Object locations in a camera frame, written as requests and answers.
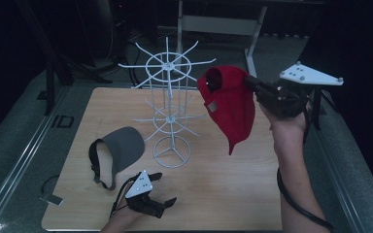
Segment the wire display rack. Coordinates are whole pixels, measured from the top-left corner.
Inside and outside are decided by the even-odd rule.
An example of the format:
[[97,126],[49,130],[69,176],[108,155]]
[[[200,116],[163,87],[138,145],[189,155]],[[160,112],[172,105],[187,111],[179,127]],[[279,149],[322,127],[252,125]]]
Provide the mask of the wire display rack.
[[[168,38],[166,38],[166,51],[152,54],[135,44],[139,50],[143,51],[150,58],[145,65],[122,65],[123,68],[144,68],[148,78],[132,88],[140,88],[149,84],[151,88],[152,100],[145,100],[153,110],[153,118],[135,120],[140,122],[153,122],[156,130],[145,141],[161,132],[166,136],[160,138],[153,147],[153,157],[156,162],[166,168],[177,168],[187,163],[190,157],[190,145],[183,137],[177,135],[182,131],[199,136],[197,133],[187,128],[188,121],[192,118],[202,116],[189,116],[187,105],[190,101],[188,91],[190,90],[188,81],[196,82],[196,78],[190,75],[192,66],[204,65],[215,61],[215,59],[201,62],[190,62],[187,54],[197,45],[196,42],[184,53],[172,52],[169,50]],[[159,87],[153,85],[153,81],[159,83]],[[155,95],[162,90],[163,104],[157,105]]]

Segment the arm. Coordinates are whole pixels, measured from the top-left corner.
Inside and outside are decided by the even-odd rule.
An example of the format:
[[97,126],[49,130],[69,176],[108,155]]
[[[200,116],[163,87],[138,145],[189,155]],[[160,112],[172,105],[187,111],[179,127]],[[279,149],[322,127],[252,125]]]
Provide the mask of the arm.
[[131,226],[138,218],[144,214],[132,211],[129,209],[126,199],[123,196],[117,206],[114,215],[109,219],[107,224],[101,229],[101,233],[120,233]]
[[[310,184],[304,162],[303,138],[306,128],[304,115],[280,119],[261,106],[271,122],[274,151],[278,156],[283,183],[294,202],[303,209],[325,219]],[[284,232],[329,232],[296,211],[281,194],[281,216]]]

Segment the red hat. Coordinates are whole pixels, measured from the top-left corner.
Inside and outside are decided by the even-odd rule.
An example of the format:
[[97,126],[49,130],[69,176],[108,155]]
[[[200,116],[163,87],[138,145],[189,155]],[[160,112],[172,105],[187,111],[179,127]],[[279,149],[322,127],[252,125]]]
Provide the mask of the red hat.
[[198,89],[211,119],[228,139],[229,155],[251,133],[255,117],[254,93],[244,87],[249,74],[234,66],[210,68],[198,79]]

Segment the wooden board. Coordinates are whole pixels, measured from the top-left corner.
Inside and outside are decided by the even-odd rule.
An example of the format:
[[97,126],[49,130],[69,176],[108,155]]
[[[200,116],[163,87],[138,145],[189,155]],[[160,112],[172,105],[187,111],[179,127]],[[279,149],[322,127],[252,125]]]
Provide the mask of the wooden board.
[[[150,137],[156,131],[153,122],[139,122],[134,118],[153,117],[153,109],[146,100],[154,100],[156,106],[162,106],[164,101],[161,90],[155,90],[154,96],[152,99],[149,89],[99,87],[93,91],[53,192],[64,199],[63,204],[48,205],[43,228],[51,231],[101,229],[108,221],[120,186],[138,172],[147,170],[150,174],[163,173],[160,181],[153,182],[150,195],[153,200],[164,202],[172,197],[178,200],[161,219],[143,216],[129,230],[280,230],[278,161],[269,121],[257,104],[249,139],[239,143],[232,155],[228,155],[226,137],[206,115],[200,93],[189,91],[187,115],[204,116],[190,118],[186,126],[200,136],[188,130],[176,134],[190,146],[190,158],[185,165],[165,168],[156,162],[153,147],[159,139],[168,136],[158,132],[145,142],[142,157],[117,174],[116,190],[109,191],[93,181],[87,154],[90,144],[124,126],[133,126],[144,139]],[[178,104],[175,96],[177,93],[174,93],[173,105]],[[181,149],[182,143],[177,145],[180,151],[185,151]],[[109,171],[111,158],[105,162],[108,154],[102,152],[104,149],[99,147],[101,166],[103,171]],[[174,153],[168,157],[167,162],[177,158]],[[107,180],[108,176],[103,175],[101,179]]]

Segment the cable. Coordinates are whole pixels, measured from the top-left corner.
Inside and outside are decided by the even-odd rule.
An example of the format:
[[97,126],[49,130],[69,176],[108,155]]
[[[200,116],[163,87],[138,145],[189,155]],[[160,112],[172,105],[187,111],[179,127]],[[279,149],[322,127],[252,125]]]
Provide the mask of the cable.
[[48,182],[50,182],[51,180],[55,179],[55,178],[59,178],[59,175],[54,175],[54,176],[51,176],[49,177],[42,185],[41,185],[41,193],[42,194],[45,194],[45,187],[46,185],[48,184]]
[[277,183],[278,183],[278,188],[280,189],[281,193],[284,195],[284,197],[286,198],[287,202],[296,210],[298,211],[300,214],[304,215],[305,217],[307,217],[308,219],[310,219],[311,221],[313,221],[314,223],[320,225],[320,226],[323,226],[325,227],[326,229],[328,229],[330,232],[334,232],[334,227],[327,221],[323,220],[322,218],[319,218],[317,216],[314,216],[313,214],[311,214],[310,212],[304,210],[302,207],[300,207],[298,204],[296,204],[292,198],[289,196],[288,194],[288,191],[286,189],[286,187],[284,186],[284,183],[283,183],[283,179],[281,177],[281,172],[280,172],[280,168],[278,168],[278,171],[277,171]]

